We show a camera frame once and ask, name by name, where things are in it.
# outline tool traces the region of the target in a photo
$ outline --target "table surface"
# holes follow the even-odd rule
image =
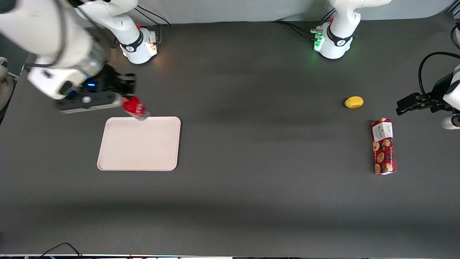
[[[363,21],[339,60],[281,24],[165,27],[157,57],[116,65],[153,116],[181,119],[171,172],[99,171],[105,121],[127,115],[61,114],[22,77],[0,128],[2,253],[460,257],[460,131],[441,128],[446,112],[395,112],[423,57],[458,52],[453,25]],[[427,88],[457,64],[433,57]],[[352,95],[364,106],[344,108]],[[369,128],[382,117],[399,168],[387,176]]]

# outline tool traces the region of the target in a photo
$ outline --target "red bottle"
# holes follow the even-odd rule
[[[135,117],[136,119],[145,120],[148,116],[150,116],[150,112],[147,111],[145,106],[136,96],[123,96],[122,102],[123,104],[121,105],[121,107],[123,107],[123,110],[125,110],[125,112]]]

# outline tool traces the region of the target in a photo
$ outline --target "cable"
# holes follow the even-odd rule
[[[450,40],[453,42],[453,44],[458,48],[460,49],[460,45],[459,43],[457,42],[457,40],[454,38],[454,33],[455,33],[455,29],[457,28],[457,26],[454,26],[452,28],[452,30],[450,31]]]
[[[147,19],[149,19],[150,21],[152,21],[153,23],[155,23],[156,25],[160,26],[161,27],[161,24],[157,23],[156,21],[154,21],[153,19],[151,19],[150,17],[148,17],[147,15],[145,15],[144,13],[142,13],[141,11],[139,11],[139,9],[135,8],[136,11],[138,11],[140,14],[144,15],[144,17],[146,17]]]
[[[295,28],[297,28],[297,29],[299,29],[299,30],[301,30],[301,31],[310,32],[309,29],[305,29],[305,28],[299,27],[299,26],[297,26],[297,25],[295,25],[295,24],[293,24],[293,23],[286,22],[286,21],[276,20],[276,21],[273,21],[272,23],[291,25],[291,26],[293,26],[293,27],[295,27]]]
[[[67,243],[67,242],[60,243],[59,245],[57,245],[57,246],[55,246],[55,247],[53,247],[53,248],[51,248],[51,249],[48,249],[46,252],[44,252],[44,253],[43,253],[41,256],[39,256],[38,258],[42,258],[45,254],[47,254],[48,252],[50,252],[50,251],[53,250],[53,249],[56,249],[56,248],[60,247],[61,245],[68,245],[68,246],[70,246],[70,247],[75,251],[75,253],[78,255],[78,258],[80,258],[80,259],[83,258],[83,255],[82,255],[80,252],[78,252],[77,249],[75,249],[75,247],[73,247],[71,244],[69,244],[69,243]]]
[[[450,12],[453,12],[459,5],[460,5],[460,1],[458,1],[458,3],[450,9]]]
[[[332,12],[332,11],[335,11],[335,8],[332,8],[332,10],[330,10],[328,13],[326,13],[326,14],[321,18],[321,21],[324,20],[324,18],[325,18],[328,14],[330,14],[330,12]]]
[[[85,16],[85,18],[98,30],[99,34],[105,39],[107,46],[110,46],[110,39],[107,37],[107,35],[102,31],[102,29],[96,24],[95,21],[93,21],[88,14],[83,11],[80,7],[77,7],[78,10]]]
[[[329,17],[326,18],[326,21],[329,20],[333,14],[335,14],[335,10],[329,15]]]
[[[165,18],[163,18],[163,17],[161,17],[161,16],[155,14],[154,12],[151,12],[151,11],[149,11],[149,10],[143,8],[143,7],[140,6],[140,5],[138,5],[138,7],[141,8],[142,10],[146,11],[146,12],[149,12],[149,13],[151,13],[151,14],[157,16],[157,17],[160,18],[161,20],[165,21],[169,26],[171,26],[171,24],[170,24]]]
[[[419,66],[419,86],[420,86],[420,92],[422,92],[422,96],[428,101],[428,103],[429,103],[432,107],[436,107],[436,104],[435,104],[430,98],[428,98],[428,95],[426,94],[425,89],[423,88],[423,84],[422,84],[422,68],[423,68],[423,64],[425,64],[426,60],[429,59],[431,56],[434,56],[434,55],[445,55],[445,56],[450,56],[450,57],[454,57],[454,58],[460,59],[460,55],[457,55],[457,54],[454,54],[454,53],[450,53],[450,52],[442,52],[442,51],[439,51],[439,52],[433,52],[433,53],[431,53],[431,54],[428,54],[425,58],[423,58],[422,62],[420,63],[420,66]]]
[[[161,43],[161,39],[162,39],[161,33],[162,33],[162,31],[163,31],[163,26],[160,27],[160,39],[158,40],[157,44]]]
[[[272,23],[276,23],[276,24],[285,24],[287,25],[289,28],[291,28],[293,31],[295,31],[295,33],[297,33],[300,37],[304,38],[304,39],[307,39],[307,40],[310,40],[310,38],[306,37],[305,35],[301,34],[299,31],[296,30],[296,28],[292,25],[290,25],[289,23],[282,23],[283,21],[273,21]]]
[[[60,43],[59,43],[60,47],[59,47],[58,54],[56,55],[56,58],[54,59],[54,61],[49,63],[49,64],[24,63],[24,66],[50,67],[52,65],[55,65],[62,58],[62,54],[64,53],[65,45],[66,45],[66,42],[67,42],[67,32],[65,30],[66,22],[65,22],[64,8],[61,5],[60,0],[54,0],[54,3],[56,5],[57,11],[59,13],[59,21],[60,21],[60,25],[61,25],[61,29],[60,29],[61,36],[60,36]]]

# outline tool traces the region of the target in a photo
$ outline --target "yellow fruit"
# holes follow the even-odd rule
[[[345,101],[345,106],[350,109],[359,108],[364,104],[364,100],[359,96],[352,96]]]

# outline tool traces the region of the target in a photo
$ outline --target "cookie box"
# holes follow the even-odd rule
[[[376,175],[387,175],[397,171],[393,146],[391,119],[382,118],[371,124],[374,171]]]

